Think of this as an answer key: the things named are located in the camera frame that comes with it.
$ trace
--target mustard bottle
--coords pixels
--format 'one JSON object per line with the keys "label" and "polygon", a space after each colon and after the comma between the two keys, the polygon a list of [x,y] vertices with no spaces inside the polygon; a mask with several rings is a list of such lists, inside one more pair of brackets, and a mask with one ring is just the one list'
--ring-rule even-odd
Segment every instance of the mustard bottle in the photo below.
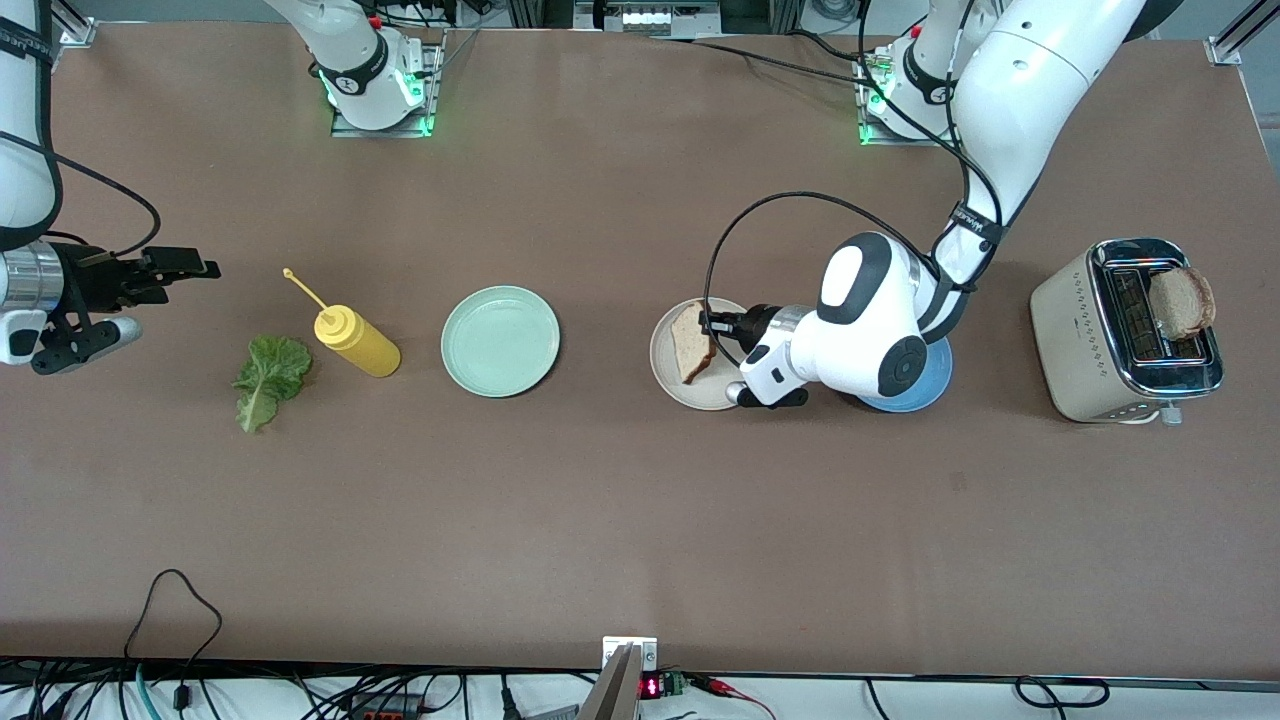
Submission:
{"label": "mustard bottle", "polygon": [[360,313],[346,305],[326,305],[288,268],[284,269],[284,277],[293,281],[293,284],[320,305],[315,322],[316,340],[325,343],[329,350],[375,378],[385,378],[399,368],[399,348],[369,320],[361,318]]}

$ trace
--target brown table surface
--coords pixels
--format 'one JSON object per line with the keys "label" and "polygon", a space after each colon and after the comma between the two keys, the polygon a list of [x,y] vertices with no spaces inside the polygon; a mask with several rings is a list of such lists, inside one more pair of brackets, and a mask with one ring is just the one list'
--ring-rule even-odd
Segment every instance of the brown table surface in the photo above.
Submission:
{"label": "brown table surface", "polygon": [[[797,38],[745,46],[832,70]],[[451,69],[436,136],[330,140],[287,26],[109,26],[55,74],[58,147],[143,192],[163,243],[225,277],[137,313],[138,345],[0,383],[0,653],[116,655],[178,566],[238,659],[591,666],[655,634],[701,669],[1280,679],[1280,192],[1235,69],[1124,47],[1071,118],[929,410],[814,388],[707,414],[649,369],[753,200],[809,188],[925,243],[960,188],[936,149],[863,147],[847,86],[685,44],[492,32]],[[813,302],[869,229],[813,201],[732,238],[721,295]],[[68,173],[59,227],[120,247],[146,218]],[[1213,282],[1221,392],[1180,429],[1050,404],[1032,290],[1088,245],[1153,234]],[[312,345],[260,436],[229,383],[257,333],[310,336],[289,265],[404,352],[389,379]],[[556,309],[553,374],[467,395],[439,334],[470,292]],[[210,620],[161,588],[136,652]],[[163,632],[165,626],[170,633]]]}

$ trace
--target toast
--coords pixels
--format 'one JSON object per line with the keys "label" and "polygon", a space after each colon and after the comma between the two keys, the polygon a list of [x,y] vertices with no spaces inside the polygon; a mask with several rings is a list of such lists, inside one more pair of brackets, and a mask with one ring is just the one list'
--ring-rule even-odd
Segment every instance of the toast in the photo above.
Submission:
{"label": "toast", "polygon": [[676,368],[685,384],[694,382],[698,373],[701,373],[716,357],[716,342],[703,333],[703,324],[698,322],[703,311],[700,302],[690,302],[671,322],[671,340],[676,343]]}
{"label": "toast", "polygon": [[1176,268],[1151,278],[1147,300],[1169,340],[1192,337],[1212,325],[1217,315],[1208,281],[1193,268]]}

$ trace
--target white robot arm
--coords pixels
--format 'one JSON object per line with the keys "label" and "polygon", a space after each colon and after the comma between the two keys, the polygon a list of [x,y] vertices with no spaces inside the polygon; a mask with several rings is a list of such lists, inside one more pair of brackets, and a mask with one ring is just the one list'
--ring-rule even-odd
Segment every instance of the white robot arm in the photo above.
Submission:
{"label": "white robot arm", "polygon": [[[425,101],[408,82],[421,72],[419,40],[374,29],[353,0],[266,3],[302,36],[352,126],[388,128]],[[40,374],[74,370],[141,336],[131,318],[93,322],[91,313],[168,302],[173,282],[220,277],[189,249],[148,246],[122,260],[44,240],[63,196],[49,131],[52,37],[49,0],[0,0],[0,363]]]}
{"label": "white robot arm", "polygon": [[808,382],[872,398],[906,392],[923,372],[928,343],[959,322],[972,283],[1036,186],[1068,117],[1143,5],[1012,3],[968,58],[952,100],[968,155],[996,197],[970,170],[968,196],[932,258],[884,234],[863,233],[832,255],[817,310],[753,309],[756,316],[774,314],[759,337],[744,342],[745,332],[732,334],[751,351],[741,365],[745,382],[730,387],[730,398],[745,406],[792,405]]}

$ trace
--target plate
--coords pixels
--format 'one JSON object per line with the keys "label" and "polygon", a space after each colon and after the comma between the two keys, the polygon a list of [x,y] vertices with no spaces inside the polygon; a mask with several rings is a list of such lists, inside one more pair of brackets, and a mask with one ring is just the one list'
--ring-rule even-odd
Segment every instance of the plate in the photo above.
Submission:
{"label": "plate", "polygon": [[559,323],[538,293],[486,287],[449,313],[440,355],[453,382],[484,397],[511,397],[538,384],[556,364]]}
{"label": "plate", "polygon": [[[712,364],[701,373],[698,373],[694,382],[687,386],[682,382],[680,369],[676,366],[676,341],[671,337],[671,323],[676,320],[676,315],[690,302],[701,305],[703,299],[695,297],[676,305],[658,320],[658,327],[653,329],[653,337],[649,338],[649,365],[653,368],[653,377],[658,378],[658,384],[662,386],[662,389],[667,391],[667,395],[689,407],[696,410],[728,410],[730,407],[736,407],[724,397],[724,388],[728,387],[728,383],[741,382],[742,373],[739,372],[736,365],[724,359],[724,355],[718,350],[716,351],[716,357],[712,359]],[[712,310],[717,313],[746,313],[746,307],[728,300],[721,300],[719,297],[712,297],[710,305]],[[721,338],[721,342],[728,350],[730,355],[739,361],[742,360],[744,354],[737,342],[726,341],[724,338]]]}

